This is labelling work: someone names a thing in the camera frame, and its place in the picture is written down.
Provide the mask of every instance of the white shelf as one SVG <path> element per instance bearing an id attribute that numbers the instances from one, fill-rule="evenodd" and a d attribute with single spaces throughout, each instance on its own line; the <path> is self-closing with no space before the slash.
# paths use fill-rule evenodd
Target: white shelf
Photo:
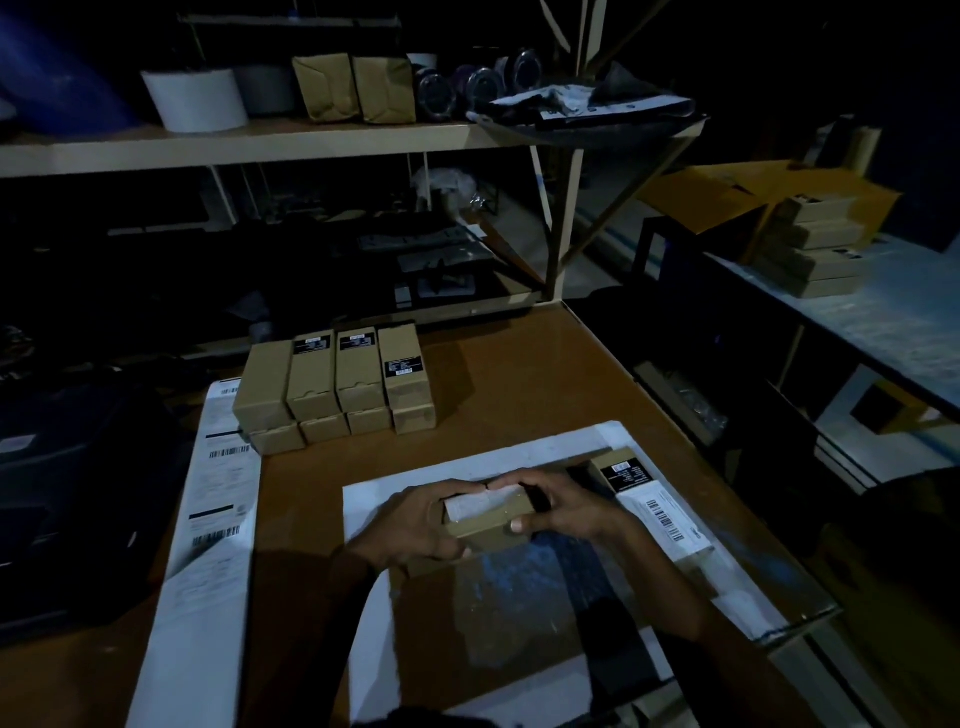
<path id="1" fill-rule="evenodd" d="M 311 124 L 306 119 L 256 119 L 243 129 L 211 134 L 174 134 L 152 126 L 72 140 L 20 134 L 0 144 L 0 178 L 453 152 L 529 143 L 518 134 L 463 122 L 375 127 Z"/>

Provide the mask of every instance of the plastic bag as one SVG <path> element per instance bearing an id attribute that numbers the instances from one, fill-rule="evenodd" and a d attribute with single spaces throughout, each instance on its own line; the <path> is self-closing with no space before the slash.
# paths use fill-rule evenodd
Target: plastic bag
<path id="1" fill-rule="evenodd" d="M 113 133 L 140 121 L 110 85 L 43 32 L 0 12 L 0 95 L 24 127 L 48 134 Z"/>

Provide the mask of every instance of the stack of boxes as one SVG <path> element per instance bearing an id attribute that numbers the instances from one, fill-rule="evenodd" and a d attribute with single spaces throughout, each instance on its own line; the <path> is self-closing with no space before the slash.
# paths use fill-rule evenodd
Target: stack of boxes
<path id="1" fill-rule="evenodd" d="M 399 434 L 437 423 L 412 324 L 257 344 L 233 414 L 261 455 L 390 429 L 394 422 Z"/>
<path id="2" fill-rule="evenodd" d="M 337 334 L 337 399 L 354 435 L 390 429 L 391 425 L 376 339 L 375 328 Z"/>
<path id="3" fill-rule="evenodd" d="M 417 328 L 408 324 L 381 329 L 380 355 L 396 432 L 402 435 L 436 427 L 437 410 L 423 369 Z"/>
<path id="4" fill-rule="evenodd" d="M 856 291 L 868 272 L 853 246 L 863 226 L 848 219 L 854 198 L 797 195 L 777 207 L 754 268 L 797 298 Z"/>

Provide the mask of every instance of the white roll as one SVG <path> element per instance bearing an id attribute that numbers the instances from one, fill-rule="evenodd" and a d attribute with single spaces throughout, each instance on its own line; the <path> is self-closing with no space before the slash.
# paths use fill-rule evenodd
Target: white roll
<path id="1" fill-rule="evenodd" d="M 249 122 L 229 68 L 195 73 L 142 71 L 140 75 L 168 132 L 224 132 Z"/>

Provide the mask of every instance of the wooden table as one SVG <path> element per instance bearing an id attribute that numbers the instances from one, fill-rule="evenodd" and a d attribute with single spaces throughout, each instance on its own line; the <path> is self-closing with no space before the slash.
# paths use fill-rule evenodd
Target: wooden table
<path id="1" fill-rule="evenodd" d="M 280 658 L 303 634 L 325 559 L 344 539 L 344 486 L 608 420 L 626 426 L 792 625 L 802 629 L 835 611 L 827 593 L 562 304 L 429 331 L 421 344 L 437 429 L 334 440 L 264 463 L 245 723 L 269 722 L 269 695 L 283 693 L 282 676 L 276 678 Z M 165 552 L 158 563 L 166 563 Z M 122 726 L 155 607 L 156 596 L 107 627 L 0 650 L 4 722 Z M 251 713 L 254 704 L 258 710 Z M 348 715 L 344 686 L 336 714 L 337 724 Z"/>

